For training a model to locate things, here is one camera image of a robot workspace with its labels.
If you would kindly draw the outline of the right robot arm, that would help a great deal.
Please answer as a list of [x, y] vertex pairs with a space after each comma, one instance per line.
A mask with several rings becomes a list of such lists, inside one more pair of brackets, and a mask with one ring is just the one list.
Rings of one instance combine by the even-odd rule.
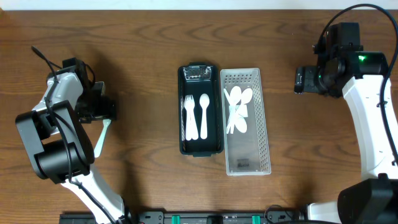
[[340, 22], [313, 46], [315, 66], [296, 70], [294, 92], [343, 97], [351, 112], [361, 157], [362, 181], [342, 190], [337, 200], [311, 203], [306, 219], [332, 223], [397, 223], [397, 164], [382, 121], [379, 102], [388, 71], [382, 52], [366, 52], [359, 24]]

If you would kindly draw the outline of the white plastic fork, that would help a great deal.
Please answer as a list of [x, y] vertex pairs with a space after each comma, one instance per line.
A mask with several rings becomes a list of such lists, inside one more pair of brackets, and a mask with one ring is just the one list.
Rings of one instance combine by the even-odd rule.
[[184, 108], [186, 110], [186, 122], [185, 122], [185, 140], [190, 141], [192, 139], [191, 135], [191, 117], [190, 117], [190, 102], [191, 95], [187, 95], [184, 101]]
[[198, 129], [197, 129], [197, 122], [195, 119], [194, 108], [195, 108], [195, 101], [193, 99], [193, 95], [189, 95], [188, 96], [188, 109], [189, 109], [189, 115], [190, 115], [190, 135], [191, 135], [192, 140], [197, 140], [198, 139]]

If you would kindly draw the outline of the pale green plastic fork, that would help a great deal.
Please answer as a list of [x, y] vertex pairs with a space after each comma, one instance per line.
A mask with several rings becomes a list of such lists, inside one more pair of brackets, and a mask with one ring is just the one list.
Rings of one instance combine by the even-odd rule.
[[110, 119], [103, 120], [103, 129], [102, 129], [102, 132], [101, 132], [99, 139], [96, 143], [96, 146], [94, 148], [94, 157], [95, 158], [98, 158], [101, 155], [101, 152], [103, 150], [103, 145], [105, 142], [105, 138], [106, 138], [106, 133], [107, 133], [107, 130], [108, 130], [111, 122], [112, 121]]

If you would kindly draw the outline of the white plastic spoon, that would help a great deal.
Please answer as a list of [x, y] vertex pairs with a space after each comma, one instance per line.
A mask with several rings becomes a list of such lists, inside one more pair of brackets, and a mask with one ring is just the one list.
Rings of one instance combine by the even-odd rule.
[[200, 137], [202, 139], [206, 139], [208, 137], [206, 110], [209, 104], [210, 104], [209, 96], [206, 93], [202, 94], [200, 97], [200, 106], [202, 108]]
[[247, 88], [241, 94], [241, 104], [240, 105], [247, 105], [252, 99], [252, 89]]
[[234, 86], [231, 89], [231, 93], [229, 94], [229, 105], [231, 106], [231, 109], [229, 110], [229, 118], [228, 118], [228, 124], [227, 124], [227, 133], [229, 133], [233, 121], [233, 115], [236, 111], [236, 105], [239, 103], [241, 100], [241, 88], [239, 86]]
[[224, 95], [229, 103], [226, 133], [233, 134], [234, 128], [241, 133], [245, 133], [248, 129], [245, 118], [248, 117], [248, 103], [252, 99], [252, 90], [247, 88], [241, 91], [240, 87], [234, 86], [231, 93], [224, 89]]
[[233, 121], [232, 121], [231, 129], [229, 131], [229, 133], [231, 133], [231, 134], [234, 133], [234, 128], [236, 128], [241, 133], [246, 133], [246, 131], [248, 130], [248, 125], [247, 125], [245, 118], [240, 116], [237, 112], [237, 109], [239, 108], [239, 106], [236, 106], [236, 111], [233, 115]]

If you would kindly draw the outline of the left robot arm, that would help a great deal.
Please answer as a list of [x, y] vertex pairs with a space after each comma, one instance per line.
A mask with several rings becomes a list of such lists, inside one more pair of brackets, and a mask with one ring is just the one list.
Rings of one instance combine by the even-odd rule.
[[41, 179], [71, 190], [92, 212], [96, 223], [129, 223], [123, 198], [94, 165], [108, 126], [116, 119], [116, 103], [105, 84], [90, 80], [91, 68], [66, 59], [47, 77], [47, 90], [15, 123], [30, 163]]

